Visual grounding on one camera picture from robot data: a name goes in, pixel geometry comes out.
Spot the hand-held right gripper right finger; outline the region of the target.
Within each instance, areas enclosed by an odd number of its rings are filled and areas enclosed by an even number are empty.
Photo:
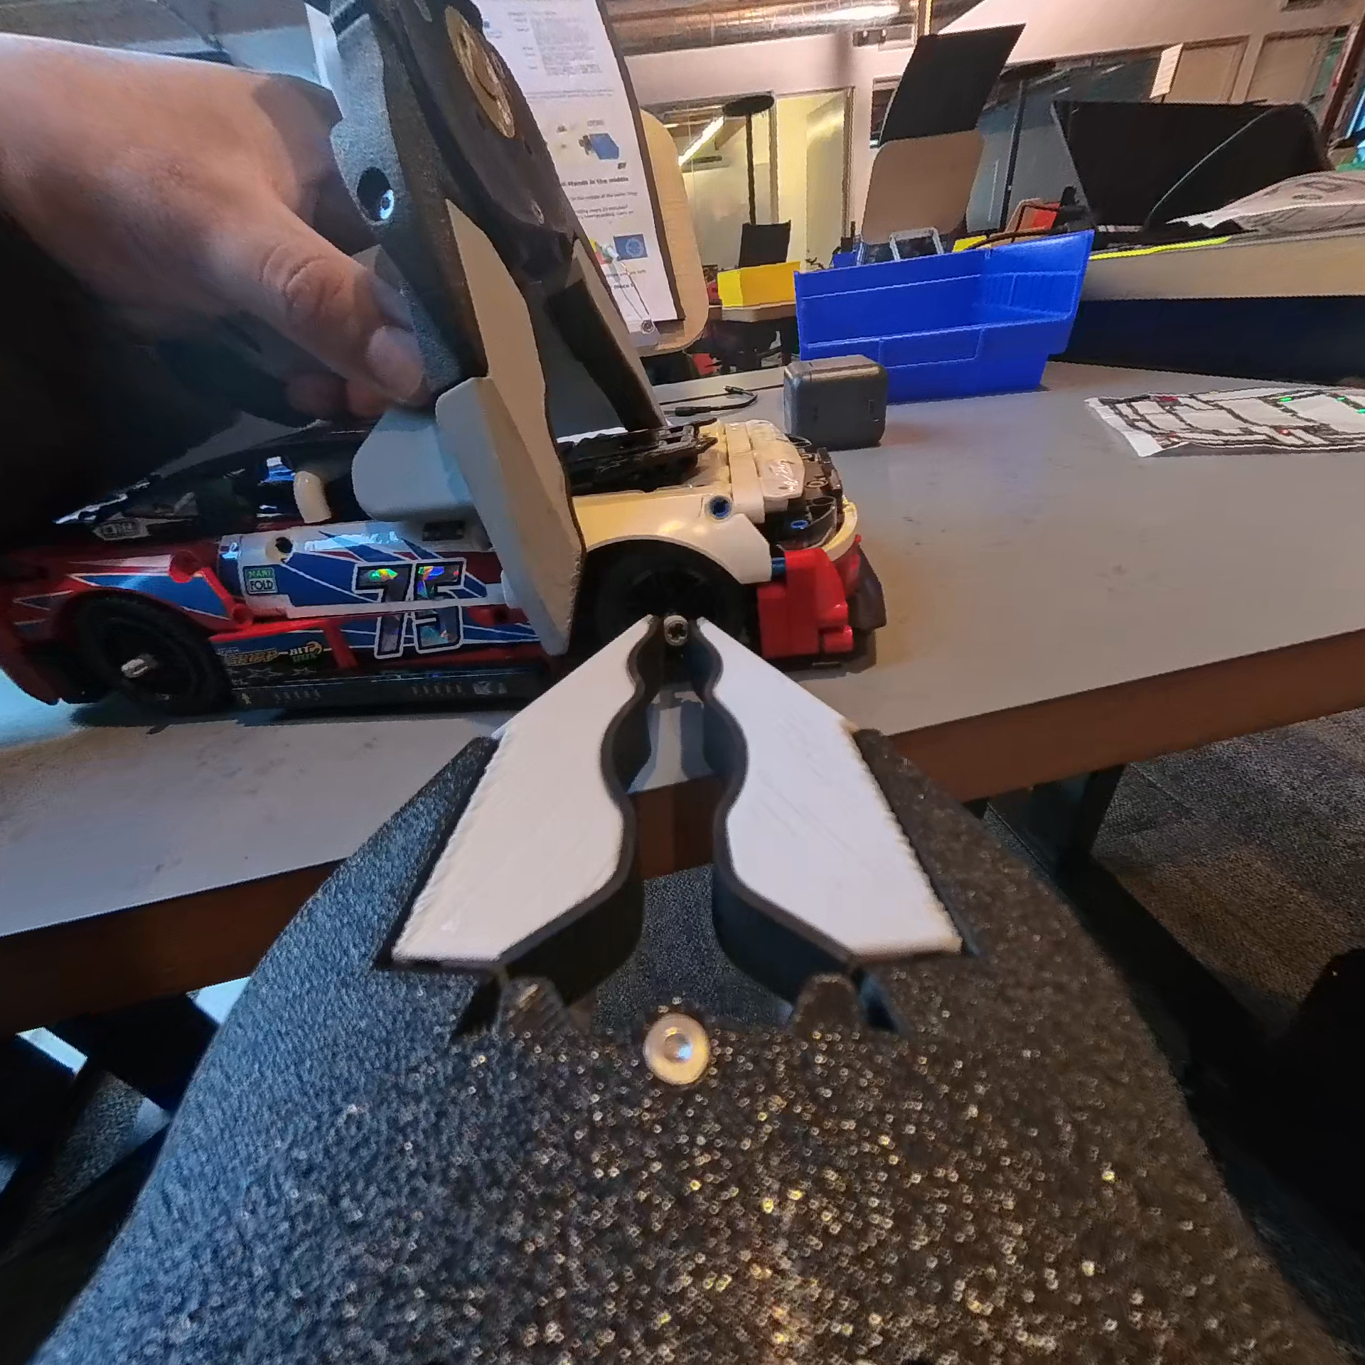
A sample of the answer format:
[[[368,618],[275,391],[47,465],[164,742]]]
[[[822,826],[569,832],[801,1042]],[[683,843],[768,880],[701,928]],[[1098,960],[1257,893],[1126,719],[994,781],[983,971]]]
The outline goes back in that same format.
[[[693,624],[725,955],[795,1002],[816,977],[960,957],[947,910],[856,727],[712,621]]]

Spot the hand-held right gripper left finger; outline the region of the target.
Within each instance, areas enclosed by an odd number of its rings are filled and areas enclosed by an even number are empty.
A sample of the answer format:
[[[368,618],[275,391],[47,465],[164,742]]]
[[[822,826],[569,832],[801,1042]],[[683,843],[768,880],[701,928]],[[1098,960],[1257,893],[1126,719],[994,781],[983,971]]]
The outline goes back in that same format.
[[[639,620],[495,732],[393,964],[539,978],[576,1004],[631,957],[643,893],[629,789],[663,665],[663,621]]]

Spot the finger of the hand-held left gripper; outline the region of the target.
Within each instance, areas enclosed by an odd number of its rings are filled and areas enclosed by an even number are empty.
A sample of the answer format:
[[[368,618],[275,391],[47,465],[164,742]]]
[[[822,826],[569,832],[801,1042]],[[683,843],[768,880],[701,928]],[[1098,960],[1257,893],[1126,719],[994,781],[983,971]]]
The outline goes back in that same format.
[[[640,347],[587,240],[573,240],[562,280],[546,287],[546,323],[555,337],[546,367],[558,435],[666,427]]]
[[[489,236],[445,203],[486,372],[435,401],[458,469],[515,600],[548,654],[566,654],[585,562],[546,407],[529,306]]]

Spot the toy brick race car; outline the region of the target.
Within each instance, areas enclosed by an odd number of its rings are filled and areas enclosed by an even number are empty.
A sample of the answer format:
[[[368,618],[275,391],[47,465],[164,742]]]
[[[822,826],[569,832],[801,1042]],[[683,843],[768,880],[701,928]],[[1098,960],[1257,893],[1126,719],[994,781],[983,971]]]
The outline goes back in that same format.
[[[778,667],[886,626],[829,454],[765,419],[562,439],[586,535],[570,641],[542,641],[469,502],[384,520],[361,427],[313,424],[154,475],[3,556],[3,674],[31,698],[228,708],[516,707],[646,616],[705,618]]]

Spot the grey neighbouring desk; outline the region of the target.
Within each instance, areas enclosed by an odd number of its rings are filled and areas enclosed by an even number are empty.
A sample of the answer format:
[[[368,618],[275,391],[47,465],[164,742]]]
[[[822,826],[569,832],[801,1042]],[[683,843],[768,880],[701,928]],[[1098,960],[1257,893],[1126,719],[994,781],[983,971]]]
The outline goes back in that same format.
[[[1089,259],[1069,364],[1337,384],[1364,375],[1364,229]]]

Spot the person's left hand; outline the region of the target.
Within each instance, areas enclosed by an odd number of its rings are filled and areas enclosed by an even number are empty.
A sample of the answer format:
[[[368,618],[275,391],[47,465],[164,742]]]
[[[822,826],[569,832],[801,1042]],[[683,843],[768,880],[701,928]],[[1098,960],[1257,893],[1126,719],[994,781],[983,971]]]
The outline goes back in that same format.
[[[309,357],[306,412],[430,398],[411,317],[358,253],[333,97],[169,55],[3,34],[3,222],[148,333],[250,320]]]

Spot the yellow plastic bin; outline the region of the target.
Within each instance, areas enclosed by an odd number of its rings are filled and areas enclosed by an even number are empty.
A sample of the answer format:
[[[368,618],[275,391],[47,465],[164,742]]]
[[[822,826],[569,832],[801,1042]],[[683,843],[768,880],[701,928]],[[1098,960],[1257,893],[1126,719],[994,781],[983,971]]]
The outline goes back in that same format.
[[[727,311],[794,307],[802,269],[799,260],[788,260],[721,270],[715,277],[720,304]]]

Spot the dark grey power adapter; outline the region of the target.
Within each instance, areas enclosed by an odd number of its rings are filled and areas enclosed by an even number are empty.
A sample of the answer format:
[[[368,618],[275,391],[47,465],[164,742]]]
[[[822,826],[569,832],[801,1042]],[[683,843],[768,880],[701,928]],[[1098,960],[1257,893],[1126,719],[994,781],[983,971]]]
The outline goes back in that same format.
[[[877,448],[889,394],[889,371],[866,355],[794,360],[784,368],[782,429],[828,452]]]

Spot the blue plastic bin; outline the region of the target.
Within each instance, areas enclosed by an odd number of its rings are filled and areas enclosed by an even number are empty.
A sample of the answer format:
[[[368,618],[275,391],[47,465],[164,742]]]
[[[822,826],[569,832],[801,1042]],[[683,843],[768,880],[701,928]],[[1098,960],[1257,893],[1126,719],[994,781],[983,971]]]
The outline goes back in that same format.
[[[1068,232],[794,276],[799,357],[863,357],[889,404],[1038,388],[1069,345],[1094,233]]]

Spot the sticker sheet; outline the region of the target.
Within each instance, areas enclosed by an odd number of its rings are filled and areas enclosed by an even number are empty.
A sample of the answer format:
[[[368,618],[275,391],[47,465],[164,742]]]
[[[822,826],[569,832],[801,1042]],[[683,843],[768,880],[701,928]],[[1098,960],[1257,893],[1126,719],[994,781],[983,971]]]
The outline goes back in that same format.
[[[1364,391],[1358,387],[1094,397],[1086,407],[1139,458],[1364,451]]]

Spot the black monitor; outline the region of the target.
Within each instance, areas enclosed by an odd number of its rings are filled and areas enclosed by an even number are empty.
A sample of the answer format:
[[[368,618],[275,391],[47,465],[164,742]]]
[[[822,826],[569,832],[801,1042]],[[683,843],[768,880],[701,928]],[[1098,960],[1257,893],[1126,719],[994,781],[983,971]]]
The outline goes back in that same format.
[[[1149,230],[1332,168],[1303,104],[1054,104],[1074,178],[1099,229]]]

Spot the printed paper sheet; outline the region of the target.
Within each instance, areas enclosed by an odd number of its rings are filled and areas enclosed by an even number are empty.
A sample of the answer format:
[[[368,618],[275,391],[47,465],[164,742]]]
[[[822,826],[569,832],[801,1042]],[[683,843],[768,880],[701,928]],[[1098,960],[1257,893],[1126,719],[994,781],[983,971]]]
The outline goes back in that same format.
[[[1364,172],[1330,169],[1283,179],[1219,209],[1172,220],[1183,227],[1295,235],[1364,226]]]

